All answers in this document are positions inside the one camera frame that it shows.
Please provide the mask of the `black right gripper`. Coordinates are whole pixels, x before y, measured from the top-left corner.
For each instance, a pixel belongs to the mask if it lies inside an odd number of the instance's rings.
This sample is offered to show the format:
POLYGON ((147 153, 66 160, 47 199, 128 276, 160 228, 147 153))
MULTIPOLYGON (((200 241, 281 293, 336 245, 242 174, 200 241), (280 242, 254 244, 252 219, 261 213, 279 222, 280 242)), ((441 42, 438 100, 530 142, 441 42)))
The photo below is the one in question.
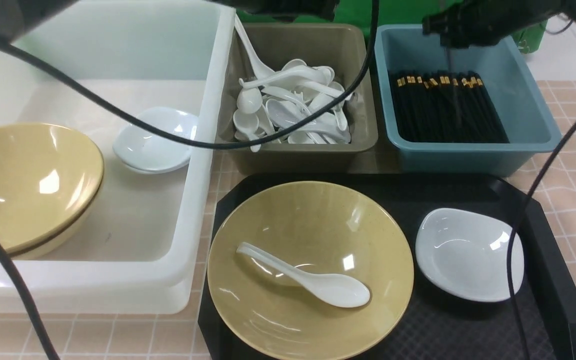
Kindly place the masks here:
POLYGON ((491 47, 562 9, 562 0, 462 0, 424 16, 422 33, 438 35, 444 48, 491 47))

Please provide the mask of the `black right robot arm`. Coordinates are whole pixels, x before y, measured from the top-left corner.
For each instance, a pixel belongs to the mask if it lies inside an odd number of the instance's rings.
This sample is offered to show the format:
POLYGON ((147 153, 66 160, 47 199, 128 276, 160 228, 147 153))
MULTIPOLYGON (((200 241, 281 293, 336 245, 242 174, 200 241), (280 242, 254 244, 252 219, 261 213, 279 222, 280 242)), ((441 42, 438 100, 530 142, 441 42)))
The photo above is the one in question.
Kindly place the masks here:
POLYGON ((446 48, 490 47, 558 14, 576 22, 576 0, 464 0, 425 16, 422 33, 446 48))

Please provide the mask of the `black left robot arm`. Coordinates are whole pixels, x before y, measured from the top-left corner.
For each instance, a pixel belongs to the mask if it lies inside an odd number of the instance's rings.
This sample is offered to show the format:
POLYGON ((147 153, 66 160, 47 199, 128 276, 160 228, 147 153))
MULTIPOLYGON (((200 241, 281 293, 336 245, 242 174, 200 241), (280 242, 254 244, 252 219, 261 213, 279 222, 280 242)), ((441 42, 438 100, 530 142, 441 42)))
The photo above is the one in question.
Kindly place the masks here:
MULTIPOLYGON (((0 0, 0 38, 8 44, 75 4, 75 0, 0 0)), ((300 16, 333 21, 338 0, 215 0, 252 15, 293 22, 300 16)))

